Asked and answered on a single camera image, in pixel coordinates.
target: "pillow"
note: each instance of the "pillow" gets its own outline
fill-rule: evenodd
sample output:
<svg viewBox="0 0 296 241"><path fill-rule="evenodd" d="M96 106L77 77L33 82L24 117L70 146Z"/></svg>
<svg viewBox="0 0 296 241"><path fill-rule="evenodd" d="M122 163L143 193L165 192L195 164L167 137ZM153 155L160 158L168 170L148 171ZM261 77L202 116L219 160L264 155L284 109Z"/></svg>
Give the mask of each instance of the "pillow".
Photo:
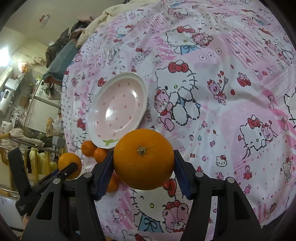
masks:
<svg viewBox="0 0 296 241"><path fill-rule="evenodd" d="M69 41L57 54L48 67L48 71L42 77L45 83L52 83L54 79L56 80L56 82L54 81L55 83L61 83L63 81L66 68L79 52L79 50L75 48L75 44L74 41Z"/></svg>

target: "bed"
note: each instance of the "bed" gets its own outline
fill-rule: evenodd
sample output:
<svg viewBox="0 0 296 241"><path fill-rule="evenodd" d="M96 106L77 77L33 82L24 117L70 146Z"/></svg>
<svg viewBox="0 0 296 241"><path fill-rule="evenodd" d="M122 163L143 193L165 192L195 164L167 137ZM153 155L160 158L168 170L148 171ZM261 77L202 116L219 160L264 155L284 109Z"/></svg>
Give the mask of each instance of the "bed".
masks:
<svg viewBox="0 0 296 241"><path fill-rule="evenodd" d="M97 21L63 78L68 151L81 157L82 173L92 170L95 160L80 149L90 104L114 75L135 72L149 90L139 128L161 133L196 170L233 176L264 226L295 195L294 55L259 1L160 1ZM106 236L171 241L180 239L191 202L173 174L152 191L121 184L96 207ZM206 240L216 208L213 198Z"/></svg>

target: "orange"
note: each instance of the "orange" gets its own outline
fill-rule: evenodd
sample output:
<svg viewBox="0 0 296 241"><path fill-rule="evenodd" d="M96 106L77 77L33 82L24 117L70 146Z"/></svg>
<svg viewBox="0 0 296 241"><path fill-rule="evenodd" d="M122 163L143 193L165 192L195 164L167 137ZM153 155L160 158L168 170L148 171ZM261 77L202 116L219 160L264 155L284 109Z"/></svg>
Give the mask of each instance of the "orange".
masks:
<svg viewBox="0 0 296 241"><path fill-rule="evenodd" d="M95 158L97 163L101 163L104 161L105 157L107 156L107 153L107 149L97 148L94 151L93 157Z"/></svg>
<svg viewBox="0 0 296 241"><path fill-rule="evenodd" d="M140 190L163 186L175 164L169 141L150 129L137 129L124 135L114 148L113 160L120 180Z"/></svg>
<svg viewBox="0 0 296 241"><path fill-rule="evenodd" d="M85 156L94 156L96 146L92 141L84 141L81 145L81 151Z"/></svg>
<svg viewBox="0 0 296 241"><path fill-rule="evenodd" d="M79 158L79 156L77 156L74 153L64 153L63 155L61 155L58 162L59 171L63 170L66 166L68 166L72 162L75 162L78 165L78 169L74 173L72 173L69 177L67 177L68 179L77 178L81 173L81 170L82 170L81 159Z"/></svg>
<svg viewBox="0 0 296 241"><path fill-rule="evenodd" d="M119 179L118 175L116 174L116 172L113 172L113 176L114 176L114 180L119 184L121 183L121 180Z"/></svg>
<svg viewBox="0 0 296 241"><path fill-rule="evenodd" d="M116 181L113 173L107 188L107 192L115 192L118 189L118 186L118 182Z"/></svg>

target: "pink plate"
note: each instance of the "pink plate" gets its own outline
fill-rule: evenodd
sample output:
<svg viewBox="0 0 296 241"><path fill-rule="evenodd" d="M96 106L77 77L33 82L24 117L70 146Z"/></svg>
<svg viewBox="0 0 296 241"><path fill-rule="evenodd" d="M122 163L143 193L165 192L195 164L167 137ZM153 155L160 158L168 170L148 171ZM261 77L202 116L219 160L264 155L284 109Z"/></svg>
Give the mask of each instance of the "pink plate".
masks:
<svg viewBox="0 0 296 241"><path fill-rule="evenodd" d="M147 97L147 87L136 73L120 73L108 80L89 109L86 127L92 142L113 148L126 133L137 129L146 112Z"/></svg>

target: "plastic bag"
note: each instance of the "plastic bag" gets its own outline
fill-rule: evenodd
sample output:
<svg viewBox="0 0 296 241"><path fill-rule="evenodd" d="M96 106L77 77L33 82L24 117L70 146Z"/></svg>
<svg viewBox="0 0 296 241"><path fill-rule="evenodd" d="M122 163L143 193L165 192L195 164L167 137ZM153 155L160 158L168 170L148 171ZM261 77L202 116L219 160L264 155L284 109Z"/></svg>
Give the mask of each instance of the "plastic bag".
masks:
<svg viewBox="0 0 296 241"><path fill-rule="evenodd" d="M54 122L52 123L52 125L56 131L58 131L59 133L64 133L63 121L59 115L57 115L57 117L54 120Z"/></svg>

